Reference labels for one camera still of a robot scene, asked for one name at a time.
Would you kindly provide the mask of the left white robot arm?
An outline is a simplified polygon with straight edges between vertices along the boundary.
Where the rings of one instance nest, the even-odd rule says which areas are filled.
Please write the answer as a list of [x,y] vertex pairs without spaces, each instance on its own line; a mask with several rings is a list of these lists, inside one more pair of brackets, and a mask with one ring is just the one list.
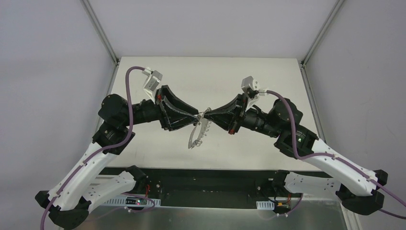
[[176,97],[167,85],[158,89],[153,100],[137,104],[110,94],[98,114],[103,123],[78,163],[53,189],[35,196],[45,209],[44,217],[66,230],[78,227],[95,208],[119,194],[147,191],[147,175],[134,165],[108,182],[92,185],[133,139],[134,125],[159,121],[164,130],[174,131],[198,121],[198,110]]

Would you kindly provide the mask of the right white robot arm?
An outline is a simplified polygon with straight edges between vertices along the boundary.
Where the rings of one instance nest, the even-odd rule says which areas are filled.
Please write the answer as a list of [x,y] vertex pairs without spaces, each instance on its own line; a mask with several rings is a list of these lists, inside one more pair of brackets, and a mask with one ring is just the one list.
[[384,195],[380,190],[387,182],[387,173],[365,169],[333,150],[317,134],[300,125],[302,115],[295,104],[281,95],[277,95],[272,109],[264,113],[257,106],[248,108],[248,96],[239,94],[204,117],[231,135],[244,127],[276,138],[274,146],[282,154],[322,171],[322,176],[317,177],[278,170],[271,181],[275,195],[290,192],[331,198],[364,216],[381,210]]

